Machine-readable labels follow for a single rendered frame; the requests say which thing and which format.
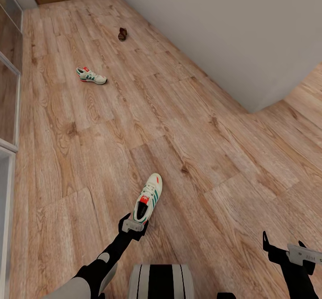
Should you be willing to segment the robot trunk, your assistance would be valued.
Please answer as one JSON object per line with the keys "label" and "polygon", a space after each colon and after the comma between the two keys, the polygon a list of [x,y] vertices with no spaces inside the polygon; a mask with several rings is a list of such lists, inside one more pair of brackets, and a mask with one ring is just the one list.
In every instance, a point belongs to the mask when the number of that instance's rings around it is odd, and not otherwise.
{"label": "robot trunk", "polygon": [[195,299],[188,265],[135,265],[127,299]]}

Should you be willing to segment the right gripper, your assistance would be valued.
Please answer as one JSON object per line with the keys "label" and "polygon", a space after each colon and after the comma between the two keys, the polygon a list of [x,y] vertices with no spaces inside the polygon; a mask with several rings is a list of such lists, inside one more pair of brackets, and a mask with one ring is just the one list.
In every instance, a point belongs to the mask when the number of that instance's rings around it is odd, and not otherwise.
{"label": "right gripper", "polygon": [[[299,241],[299,245],[306,248],[301,241]],[[281,265],[285,281],[290,277],[300,277],[309,281],[313,286],[308,274],[313,275],[315,268],[314,262],[303,260],[302,266],[291,263],[289,257],[286,255],[286,250],[271,246],[269,244],[265,231],[263,232],[263,250],[268,252],[269,261]]]}

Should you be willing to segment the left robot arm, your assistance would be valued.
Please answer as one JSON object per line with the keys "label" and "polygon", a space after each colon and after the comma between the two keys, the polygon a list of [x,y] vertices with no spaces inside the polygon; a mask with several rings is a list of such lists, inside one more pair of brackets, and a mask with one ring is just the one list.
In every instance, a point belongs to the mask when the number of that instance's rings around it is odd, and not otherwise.
{"label": "left robot arm", "polygon": [[128,219],[130,215],[128,213],[119,221],[119,234],[97,260],[84,265],[75,277],[41,299],[98,299],[115,276],[118,260],[131,240],[139,241],[147,230],[149,220],[143,225]]}

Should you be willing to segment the sandal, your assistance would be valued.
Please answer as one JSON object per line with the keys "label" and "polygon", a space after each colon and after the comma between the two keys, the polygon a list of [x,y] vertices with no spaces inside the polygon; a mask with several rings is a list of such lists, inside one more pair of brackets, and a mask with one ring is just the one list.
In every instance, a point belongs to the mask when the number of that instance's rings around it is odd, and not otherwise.
{"label": "sandal", "polygon": [[118,35],[119,40],[125,40],[127,35],[127,29],[121,27],[119,31],[120,31]]}

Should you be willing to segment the gym shoe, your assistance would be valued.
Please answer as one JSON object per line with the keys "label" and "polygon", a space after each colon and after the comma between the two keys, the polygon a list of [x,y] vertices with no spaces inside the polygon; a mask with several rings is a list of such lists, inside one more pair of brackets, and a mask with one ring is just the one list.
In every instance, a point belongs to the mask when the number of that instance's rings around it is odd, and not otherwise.
{"label": "gym shoe", "polygon": [[76,68],[76,71],[81,81],[85,81],[85,82],[92,81],[100,85],[105,84],[107,82],[106,77],[99,76],[86,67],[84,67],[84,69]]}
{"label": "gym shoe", "polygon": [[152,215],[153,209],[160,198],[161,192],[162,178],[159,174],[153,173],[150,175],[143,191],[136,201],[136,206],[133,213],[134,221],[145,225]]}

